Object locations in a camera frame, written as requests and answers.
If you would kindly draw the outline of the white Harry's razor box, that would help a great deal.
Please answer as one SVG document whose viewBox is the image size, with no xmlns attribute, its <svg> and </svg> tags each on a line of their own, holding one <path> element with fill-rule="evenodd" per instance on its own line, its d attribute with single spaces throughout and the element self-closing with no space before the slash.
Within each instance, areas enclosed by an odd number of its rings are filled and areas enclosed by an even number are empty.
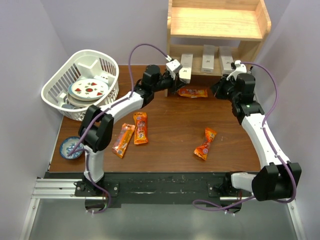
<svg viewBox="0 0 320 240">
<path fill-rule="evenodd" d="M 189 84 L 192 76 L 193 54 L 183 53 L 181 55 L 180 63 L 182 68 L 179 70 L 179 78 L 185 84 Z"/>
</svg>

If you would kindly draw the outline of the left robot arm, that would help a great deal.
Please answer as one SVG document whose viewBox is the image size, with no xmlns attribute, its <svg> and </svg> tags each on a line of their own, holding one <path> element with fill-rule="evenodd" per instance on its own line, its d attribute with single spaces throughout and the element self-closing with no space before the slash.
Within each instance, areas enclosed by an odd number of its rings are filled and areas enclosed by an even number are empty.
<svg viewBox="0 0 320 240">
<path fill-rule="evenodd" d="M 147 106 L 156 92 L 176 92 L 190 83 L 181 78 L 182 70 L 166 69 L 161 73 L 157 65 L 148 65 L 133 90 L 113 103 L 98 107 L 91 105 L 82 120 L 78 134 L 85 152 L 82 182 L 92 196 L 106 195 L 104 187 L 104 150 L 110 144 L 114 124 L 128 114 Z"/>
</svg>

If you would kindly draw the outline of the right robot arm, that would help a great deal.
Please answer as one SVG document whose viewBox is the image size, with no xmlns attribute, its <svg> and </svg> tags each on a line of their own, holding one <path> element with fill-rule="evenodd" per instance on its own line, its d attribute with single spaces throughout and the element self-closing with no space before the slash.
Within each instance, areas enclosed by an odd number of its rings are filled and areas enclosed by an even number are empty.
<svg viewBox="0 0 320 240">
<path fill-rule="evenodd" d="M 262 106 L 254 100 L 255 85 L 253 75 L 240 73 L 237 77 L 225 74 L 210 88 L 217 99 L 231 102 L 232 113 L 248 134 L 261 168 L 256 174 L 228 173 L 222 189 L 230 197 L 245 190 L 260 202 L 289 203 L 296 197 L 302 169 L 291 162 L 274 138 Z"/>
</svg>

